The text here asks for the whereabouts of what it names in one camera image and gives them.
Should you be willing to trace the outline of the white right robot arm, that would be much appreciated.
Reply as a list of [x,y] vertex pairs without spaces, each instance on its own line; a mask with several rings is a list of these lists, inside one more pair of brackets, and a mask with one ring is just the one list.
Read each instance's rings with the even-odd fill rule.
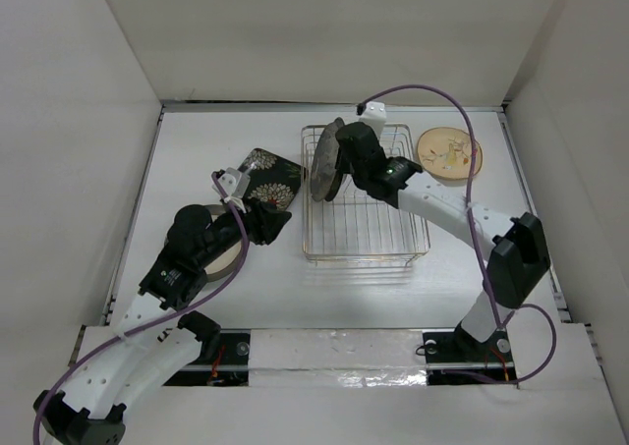
[[510,217],[473,204],[404,157],[388,157],[374,130],[356,122],[336,134],[354,184],[370,197],[419,215],[471,247],[480,262],[483,292],[456,327],[454,348],[475,360],[550,269],[541,220],[530,212]]

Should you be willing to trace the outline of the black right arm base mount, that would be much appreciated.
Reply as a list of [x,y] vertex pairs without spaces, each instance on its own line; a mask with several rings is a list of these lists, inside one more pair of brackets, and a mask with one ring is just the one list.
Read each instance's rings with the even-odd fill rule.
[[475,375],[499,383],[517,378],[504,330],[498,330],[486,345],[470,352],[464,352],[454,343],[453,331],[424,332],[415,355],[425,360],[429,386],[482,384]]

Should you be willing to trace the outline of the beige leaf pattern plate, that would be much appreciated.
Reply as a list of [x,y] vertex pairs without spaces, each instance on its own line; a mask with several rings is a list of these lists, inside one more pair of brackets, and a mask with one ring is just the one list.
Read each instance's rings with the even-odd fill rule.
[[416,153],[421,166],[438,179],[465,181],[470,176],[472,144],[464,130],[428,129],[419,137]]

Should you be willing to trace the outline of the grey reindeer round plate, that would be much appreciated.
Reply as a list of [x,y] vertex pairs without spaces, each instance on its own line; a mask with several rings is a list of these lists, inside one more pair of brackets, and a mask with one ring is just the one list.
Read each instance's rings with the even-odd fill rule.
[[310,188],[312,199],[323,201],[333,178],[336,159],[335,145],[332,143],[332,123],[323,129],[314,151],[310,172]]

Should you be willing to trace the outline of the cream plate black glossy rim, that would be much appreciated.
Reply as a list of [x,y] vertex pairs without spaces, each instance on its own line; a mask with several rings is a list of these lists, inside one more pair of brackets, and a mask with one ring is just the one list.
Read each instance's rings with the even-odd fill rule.
[[340,117],[336,118],[332,123],[332,127],[333,127],[332,143],[335,145],[336,159],[335,159],[334,173],[333,173],[333,178],[330,184],[330,188],[328,189],[327,194],[324,197],[324,200],[328,202],[331,202],[335,199],[345,179],[346,163],[344,160],[343,152],[340,149],[340,145],[335,136],[336,133],[344,126],[345,126],[345,122]]

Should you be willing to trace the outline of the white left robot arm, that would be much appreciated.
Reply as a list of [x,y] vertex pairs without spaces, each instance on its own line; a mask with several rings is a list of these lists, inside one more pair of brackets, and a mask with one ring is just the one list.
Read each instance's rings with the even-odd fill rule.
[[256,198],[242,206],[226,198],[223,206],[218,217],[200,204],[176,213],[112,337],[36,398],[33,443],[46,432],[60,444],[117,444],[134,402],[182,366],[216,357],[221,327],[198,309],[235,276],[210,282],[206,268],[233,247],[240,249],[236,265],[242,267],[250,245],[271,244],[291,218],[274,202]]

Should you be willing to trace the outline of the black floral square plate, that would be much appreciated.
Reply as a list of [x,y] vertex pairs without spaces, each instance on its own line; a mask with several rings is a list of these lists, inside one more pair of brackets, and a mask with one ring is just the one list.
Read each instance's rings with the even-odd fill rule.
[[254,148],[238,170],[250,177],[245,198],[272,203],[278,210],[288,209],[305,174],[301,165],[262,148]]

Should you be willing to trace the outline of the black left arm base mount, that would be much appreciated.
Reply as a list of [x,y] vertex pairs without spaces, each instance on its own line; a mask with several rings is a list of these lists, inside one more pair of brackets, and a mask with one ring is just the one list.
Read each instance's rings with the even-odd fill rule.
[[167,382],[170,386],[246,386],[249,382],[250,330],[223,330],[198,312],[181,317],[179,327],[191,330],[200,354]]

